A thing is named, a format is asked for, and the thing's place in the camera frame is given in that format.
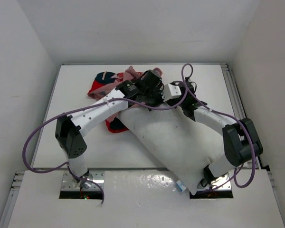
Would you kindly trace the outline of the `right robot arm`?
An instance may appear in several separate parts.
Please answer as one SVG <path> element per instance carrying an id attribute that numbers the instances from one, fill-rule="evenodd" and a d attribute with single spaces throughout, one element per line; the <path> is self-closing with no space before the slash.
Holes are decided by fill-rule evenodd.
<path id="1" fill-rule="evenodd" d="M 255 161 L 263 153 L 263 146 L 254 123 L 249 118 L 237 119 L 215 111 L 195 96 L 189 81 L 172 82 L 163 89 L 163 100 L 169 106 L 179 106 L 189 119 L 201 123 L 222 136 L 224 153 L 204 170 L 203 184 L 210 184 L 228 171 L 249 160 Z"/>

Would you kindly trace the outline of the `white pillow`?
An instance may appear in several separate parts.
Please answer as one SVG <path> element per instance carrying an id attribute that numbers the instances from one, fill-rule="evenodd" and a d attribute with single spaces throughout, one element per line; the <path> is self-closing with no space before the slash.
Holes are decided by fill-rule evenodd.
<path id="1" fill-rule="evenodd" d="M 118 118 L 193 195 L 204 167 L 223 154 L 221 135 L 178 108 L 149 111 L 139 106 L 121 111 Z"/>

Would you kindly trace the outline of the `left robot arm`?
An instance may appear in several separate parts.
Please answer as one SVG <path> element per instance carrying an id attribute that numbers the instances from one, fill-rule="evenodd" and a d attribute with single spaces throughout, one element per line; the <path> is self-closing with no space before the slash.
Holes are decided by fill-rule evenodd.
<path id="1" fill-rule="evenodd" d="M 113 122 L 120 111 L 138 104 L 158 107 L 163 103 L 164 85 L 159 68 L 144 73 L 127 69 L 121 74 L 103 72 L 96 76 L 89 96 L 96 102 L 83 110 L 58 117 L 55 138 L 64 151 L 76 181 L 88 176 L 84 137 L 99 123 Z"/>

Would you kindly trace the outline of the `red patterned pillowcase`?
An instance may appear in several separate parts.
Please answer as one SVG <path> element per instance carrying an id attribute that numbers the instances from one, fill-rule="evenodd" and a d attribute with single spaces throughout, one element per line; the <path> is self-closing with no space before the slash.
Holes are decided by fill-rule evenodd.
<path id="1" fill-rule="evenodd" d="M 87 96 L 98 101 L 123 81 L 141 78 L 143 74 L 144 72 L 135 71 L 132 66 L 120 73 L 100 72 L 96 75 Z M 107 118 L 105 124 L 111 133 L 128 131 L 128 128 L 117 118 L 117 114 Z"/>

